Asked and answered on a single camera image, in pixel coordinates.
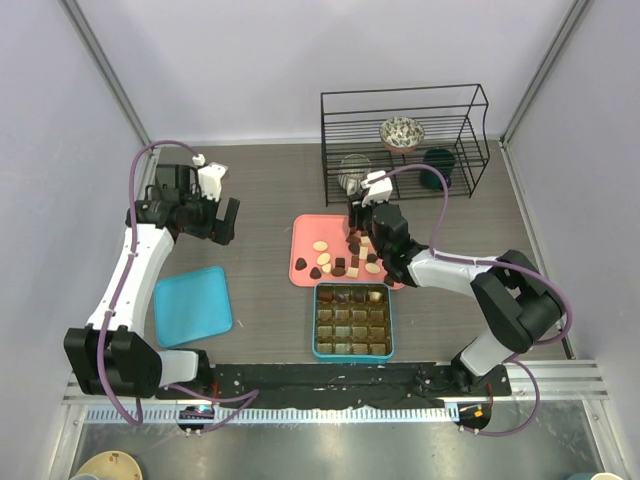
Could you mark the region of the stainless steel tongs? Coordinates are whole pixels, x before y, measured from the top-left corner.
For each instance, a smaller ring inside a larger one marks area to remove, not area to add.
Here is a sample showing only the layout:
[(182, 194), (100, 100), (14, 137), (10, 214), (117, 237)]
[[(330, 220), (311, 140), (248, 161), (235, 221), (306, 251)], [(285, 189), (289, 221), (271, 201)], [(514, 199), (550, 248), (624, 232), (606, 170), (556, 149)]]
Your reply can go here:
[(351, 244), (360, 244), (361, 243), (361, 231), (357, 230), (357, 229), (350, 229), (345, 241), (349, 245), (351, 245)]

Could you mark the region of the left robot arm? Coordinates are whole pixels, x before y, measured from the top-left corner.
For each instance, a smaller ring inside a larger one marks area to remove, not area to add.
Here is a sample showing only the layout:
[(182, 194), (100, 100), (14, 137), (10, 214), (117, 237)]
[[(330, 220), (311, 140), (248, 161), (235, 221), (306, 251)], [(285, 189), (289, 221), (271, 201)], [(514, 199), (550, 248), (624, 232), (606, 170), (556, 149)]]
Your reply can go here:
[(201, 350), (158, 352), (144, 339), (144, 322), (160, 270), (182, 234), (229, 244), (235, 236), (239, 200), (217, 216), (226, 166), (163, 166), (169, 179), (156, 181), (134, 202), (125, 220), (120, 258), (102, 300), (82, 328), (71, 328), (64, 350), (87, 395), (151, 398), (170, 384), (190, 398), (213, 385)]

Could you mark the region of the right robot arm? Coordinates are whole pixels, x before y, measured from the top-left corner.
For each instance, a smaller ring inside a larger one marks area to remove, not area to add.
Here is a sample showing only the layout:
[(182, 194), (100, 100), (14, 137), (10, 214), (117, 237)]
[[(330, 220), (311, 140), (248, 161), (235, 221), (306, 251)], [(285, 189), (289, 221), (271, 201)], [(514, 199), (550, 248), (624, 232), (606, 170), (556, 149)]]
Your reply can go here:
[(528, 351), (568, 313), (560, 294), (519, 251), (497, 258), (442, 253), (414, 240), (400, 208), (389, 202), (352, 198), (348, 221), (369, 238), (393, 282), (476, 300), (486, 330), (451, 361), (451, 380), (462, 394), (477, 393), (495, 367)]

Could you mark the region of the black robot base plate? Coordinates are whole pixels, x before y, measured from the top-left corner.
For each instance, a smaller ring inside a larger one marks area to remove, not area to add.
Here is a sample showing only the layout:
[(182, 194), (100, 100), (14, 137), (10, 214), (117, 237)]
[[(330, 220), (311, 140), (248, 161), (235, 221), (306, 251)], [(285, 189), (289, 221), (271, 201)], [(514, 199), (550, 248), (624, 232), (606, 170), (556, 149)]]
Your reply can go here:
[(253, 408), (343, 410), (431, 408), (446, 398), (508, 397), (507, 370), (495, 368), (476, 386), (461, 389), (451, 368), (433, 362), (366, 364), (218, 364), (204, 385), (187, 387), (221, 398), (259, 392)]

